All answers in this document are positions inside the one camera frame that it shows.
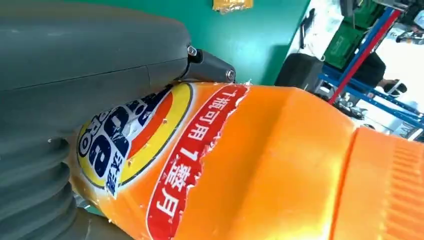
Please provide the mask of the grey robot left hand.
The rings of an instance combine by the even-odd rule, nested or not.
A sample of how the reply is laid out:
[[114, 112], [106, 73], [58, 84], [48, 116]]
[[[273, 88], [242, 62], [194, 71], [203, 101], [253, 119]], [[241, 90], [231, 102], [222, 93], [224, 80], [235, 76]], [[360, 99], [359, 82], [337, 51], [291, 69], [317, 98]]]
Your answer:
[[186, 27], [138, 10], [75, 2], [0, 3], [0, 237], [128, 240], [76, 206], [67, 137], [89, 117], [178, 80], [231, 83], [233, 66]]

